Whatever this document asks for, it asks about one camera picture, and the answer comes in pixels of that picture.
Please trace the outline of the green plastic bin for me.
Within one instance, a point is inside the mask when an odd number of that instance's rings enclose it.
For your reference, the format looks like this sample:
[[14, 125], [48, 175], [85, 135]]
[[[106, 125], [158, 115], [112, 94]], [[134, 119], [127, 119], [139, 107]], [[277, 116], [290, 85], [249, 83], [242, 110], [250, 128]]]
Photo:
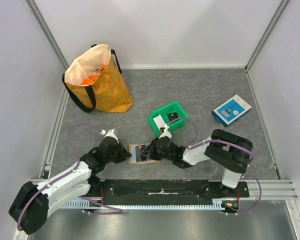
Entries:
[[159, 137], [165, 124], [169, 124], [170, 122], [176, 120], [169, 125], [169, 130], [173, 131], [177, 128], [183, 127], [186, 123], [186, 119], [188, 118], [188, 114], [181, 107], [179, 102], [174, 101], [153, 111], [148, 117], [148, 122], [154, 130], [156, 136]]

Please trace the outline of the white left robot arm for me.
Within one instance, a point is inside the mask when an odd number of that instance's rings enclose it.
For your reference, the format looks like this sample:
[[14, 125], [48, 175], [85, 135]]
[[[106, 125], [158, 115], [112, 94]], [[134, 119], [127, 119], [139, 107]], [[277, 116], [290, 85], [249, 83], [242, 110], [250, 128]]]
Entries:
[[119, 164], [130, 157], [120, 140], [106, 136], [99, 146], [82, 155], [65, 171], [37, 184], [26, 182], [8, 210], [17, 223], [17, 230], [31, 235], [69, 201], [86, 194], [96, 196], [100, 192], [97, 173], [109, 163]]

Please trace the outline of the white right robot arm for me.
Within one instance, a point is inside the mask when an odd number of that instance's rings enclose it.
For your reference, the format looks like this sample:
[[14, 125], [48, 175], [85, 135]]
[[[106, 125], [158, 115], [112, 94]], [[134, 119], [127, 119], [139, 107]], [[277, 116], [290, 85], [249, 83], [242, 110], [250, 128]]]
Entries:
[[178, 146], [168, 132], [154, 138], [140, 155], [154, 161], [169, 160], [181, 169], [212, 160], [224, 167], [219, 191], [230, 197], [255, 157], [253, 146], [252, 141], [221, 129], [213, 130], [210, 137], [195, 145]]

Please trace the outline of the orange leather card holder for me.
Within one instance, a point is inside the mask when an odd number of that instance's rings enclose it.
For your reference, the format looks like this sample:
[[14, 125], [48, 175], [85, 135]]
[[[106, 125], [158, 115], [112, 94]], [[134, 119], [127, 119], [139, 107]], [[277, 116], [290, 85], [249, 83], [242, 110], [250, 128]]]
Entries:
[[160, 160], [153, 160], [148, 158], [146, 153], [146, 148], [150, 146], [150, 143], [138, 143], [138, 144], [129, 144], [129, 153], [131, 157], [128, 159], [130, 165], [144, 165], [144, 164], [158, 164]]

